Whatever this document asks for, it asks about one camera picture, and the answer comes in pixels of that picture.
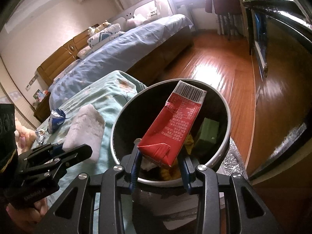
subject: silver rim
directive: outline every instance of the silver rim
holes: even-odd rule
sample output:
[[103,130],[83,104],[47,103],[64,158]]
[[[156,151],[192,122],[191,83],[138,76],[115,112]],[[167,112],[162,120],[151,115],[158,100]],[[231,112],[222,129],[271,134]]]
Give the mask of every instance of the silver rim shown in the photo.
[[[166,83],[166,82],[173,82],[173,81],[179,81],[179,80],[188,80],[188,81],[193,81],[193,82],[198,82],[198,83],[202,83],[204,85],[206,85],[207,87],[211,88],[213,91],[215,91],[219,97],[222,99],[224,105],[225,105],[225,108],[227,110],[227,131],[225,133],[225,137],[223,139],[223,142],[220,146],[220,148],[218,149],[218,151],[214,154],[214,156],[205,164],[207,167],[211,168],[211,167],[214,167],[214,165],[220,160],[220,158],[222,157],[223,155],[223,152],[224,150],[226,149],[226,144],[230,138],[230,128],[231,128],[231,114],[230,114],[230,108],[229,108],[229,105],[227,104],[225,98],[215,89],[213,88],[212,86],[206,84],[206,83],[203,83],[201,81],[198,81],[198,80],[195,80],[195,79],[189,79],[189,78],[179,78],[179,79],[170,79],[170,80],[166,80],[166,81],[163,81],[163,82],[159,82],[159,83],[156,83],[154,85],[151,85],[150,87],[147,87],[146,89],[144,89],[143,91],[140,91],[138,94],[136,94],[129,102],[127,102],[124,107],[121,109],[120,113],[118,114],[117,118],[116,118],[116,121],[118,120],[120,114],[124,111],[124,109],[129,105],[129,103],[131,101],[133,101],[137,96],[143,94],[145,91],[147,91],[148,89],[151,89],[157,85],[160,85],[160,84],[163,84],[163,83]],[[113,127],[112,127],[112,133],[111,133],[111,136],[110,136],[110,151],[111,151],[111,154],[113,156],[113,159],[115,161],[116,164],[120,164],[120,161],[118,160],[118,158],[116,157],[116,153],[115,153],[115,150],[113,148],[113,131],[115,130],[115,125],[116,125],[116,121],[114,122],[113,124]],[[175,180],[170,180],[170,181],[151,181],[151,180],[147,180],[147,179],[142,179],[142,178],[138,178],[138,181],[140,183],[143,183],[143,184],[146,184],[146,185],[151,185],[151,186],[154,186],[154,187],[178,187],[178,186],[181,186],[182,185],[182,179],[179,178],[179,179],[175,179]]]

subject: screw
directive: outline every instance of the screw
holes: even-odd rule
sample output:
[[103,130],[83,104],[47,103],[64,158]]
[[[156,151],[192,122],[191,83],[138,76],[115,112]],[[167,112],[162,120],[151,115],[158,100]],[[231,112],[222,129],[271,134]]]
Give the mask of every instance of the screw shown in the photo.
[[232,175],[233,175],[233,178],[235,179],[241,179],[241,174],[239,173],[233,173]]
[[79,176],[78,176],[78,178],[79,178],[79,179],[86,179],[87,176],[88,176],[88,174],[86,174],[86,173],[80,173]]
[[114,171],[121,171],[122,168],[123,167],[121,165],[115,165],[113,169],[114,169]]
[[200,171],[205,171],[205,170],[207,170],[207,166],[204,164],[200,164],[199,166],[197,166],[197,169]]

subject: red milk carton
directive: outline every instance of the red milk carton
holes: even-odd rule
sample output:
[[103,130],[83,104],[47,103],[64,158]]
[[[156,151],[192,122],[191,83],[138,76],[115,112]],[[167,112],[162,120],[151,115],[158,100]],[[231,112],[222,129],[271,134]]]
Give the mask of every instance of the red milk carton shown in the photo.
[[155,164],[169,168],[191,130],[206,93],[204,90],[179,81],[138,144],[142,154]]

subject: green box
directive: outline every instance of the green box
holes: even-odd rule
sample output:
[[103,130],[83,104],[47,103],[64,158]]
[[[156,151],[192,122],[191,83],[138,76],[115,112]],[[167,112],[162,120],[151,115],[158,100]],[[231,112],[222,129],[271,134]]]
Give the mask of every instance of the green box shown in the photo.
[[201,157],[206,155],[216,144],[219,122],[205,118],[194,140],[192,153]]

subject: wooden floor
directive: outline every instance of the wooden floor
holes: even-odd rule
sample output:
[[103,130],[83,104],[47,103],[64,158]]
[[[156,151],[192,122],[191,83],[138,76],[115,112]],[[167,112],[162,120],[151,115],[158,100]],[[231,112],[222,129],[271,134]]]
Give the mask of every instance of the wooden floor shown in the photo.
[[216,88],[230,106],[231,137],[246,162],[254,122],[254,79],[248,43],[243,37],[200,33],[194,46],[177,57],[158,78],[193,78]]

